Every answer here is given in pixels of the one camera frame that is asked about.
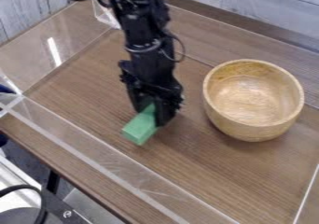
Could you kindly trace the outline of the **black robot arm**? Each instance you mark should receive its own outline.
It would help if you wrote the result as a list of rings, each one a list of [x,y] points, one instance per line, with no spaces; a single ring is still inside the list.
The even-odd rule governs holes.
[[[152,105],[156,125],[163,126],[175,117],[183,101],[183,88],[175,77],[179,62],[175,41],[179,38],[167,29],[170,8],[163,0],[98,2],[114,10],[123,30],[130,58],[119,61],[119,67],[132,106],[142,112]]]

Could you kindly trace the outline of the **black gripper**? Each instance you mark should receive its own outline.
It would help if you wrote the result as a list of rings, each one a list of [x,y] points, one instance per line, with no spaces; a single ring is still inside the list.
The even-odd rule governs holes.
[[[183,88],[175,77],[179,60],[174,49],[128,49],[120,60],[122,82],[138,113],[155,105],[156,125],[165,126],[181,110]]]

